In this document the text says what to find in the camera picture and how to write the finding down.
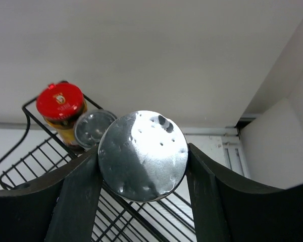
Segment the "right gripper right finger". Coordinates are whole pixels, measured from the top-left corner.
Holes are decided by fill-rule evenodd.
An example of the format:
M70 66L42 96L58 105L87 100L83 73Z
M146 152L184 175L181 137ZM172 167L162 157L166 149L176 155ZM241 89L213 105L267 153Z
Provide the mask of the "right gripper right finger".
M188 145L187 182L198 241L303 241L303 184L279 189Z

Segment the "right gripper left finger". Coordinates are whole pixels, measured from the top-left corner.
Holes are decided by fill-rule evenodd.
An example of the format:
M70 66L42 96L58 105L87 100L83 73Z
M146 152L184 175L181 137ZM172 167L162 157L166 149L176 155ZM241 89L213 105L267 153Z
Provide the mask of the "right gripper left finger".
M90 241L102 188L97 149L0 190L0 241Z

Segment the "black cap grinder bottle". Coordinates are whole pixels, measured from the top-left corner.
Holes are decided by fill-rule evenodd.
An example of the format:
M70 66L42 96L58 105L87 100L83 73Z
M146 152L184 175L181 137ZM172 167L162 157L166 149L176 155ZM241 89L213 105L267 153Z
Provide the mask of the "black cap grinder bottle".
M85 150L98 145L117 117L108 110L95 109L82 114L74 125L76 142Z

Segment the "silver lid blue label bottle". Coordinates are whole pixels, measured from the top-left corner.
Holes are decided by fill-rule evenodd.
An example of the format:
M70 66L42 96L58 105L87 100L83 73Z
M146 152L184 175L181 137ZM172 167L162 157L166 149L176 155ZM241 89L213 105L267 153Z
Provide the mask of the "silver lid blue label bottle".
M99 169L108 188L133 202L152 202L182 182L188 145L169 118L148 110L116 119L98 147Z

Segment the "red lid sauce bottle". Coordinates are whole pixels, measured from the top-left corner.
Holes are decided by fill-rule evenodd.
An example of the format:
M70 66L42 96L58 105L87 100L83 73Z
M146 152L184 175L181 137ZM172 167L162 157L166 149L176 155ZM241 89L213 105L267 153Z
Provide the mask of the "red lid sauce bottle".
M74 135L77 120L87 112L84 94L79 87L67 81L51 83L36 98L36 108L69 149L83 150Z

